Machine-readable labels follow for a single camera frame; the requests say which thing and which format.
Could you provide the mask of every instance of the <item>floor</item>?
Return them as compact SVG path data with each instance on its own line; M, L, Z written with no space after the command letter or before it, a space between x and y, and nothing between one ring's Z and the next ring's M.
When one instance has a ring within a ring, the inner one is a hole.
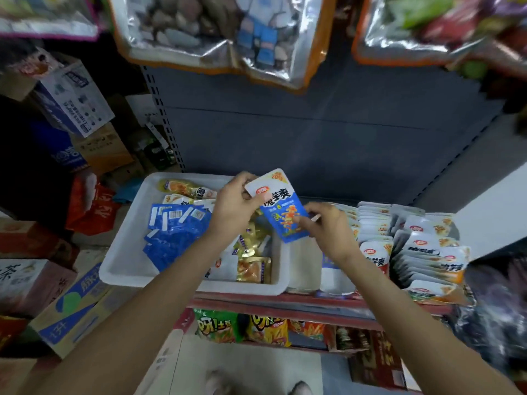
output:
M286 395L300 380L310 385L313 395L393 394L382 388L353 383L346 359L339 355L216 344L197 337L194 332L191 327L187 334L179 334L179 349L168 358L145 395L204 395L205 374L215 369L227 372L241 385L241 395Z

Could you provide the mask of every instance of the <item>barcode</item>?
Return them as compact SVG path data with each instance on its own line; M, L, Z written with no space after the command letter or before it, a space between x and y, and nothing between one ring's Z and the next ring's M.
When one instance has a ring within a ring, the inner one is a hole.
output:
M168 217L169 219L179 219L182 214L183 211L170 211L168 212Z
M193 218L196 218L198 220L201 220L205 216L205 212L198 211L197 209L194 209L194 211L190 214L190 216L192 216Z
M392 370L392 377L394 379L394 384L400 386L401 388L406 388L404 383L404 374L400 370Z

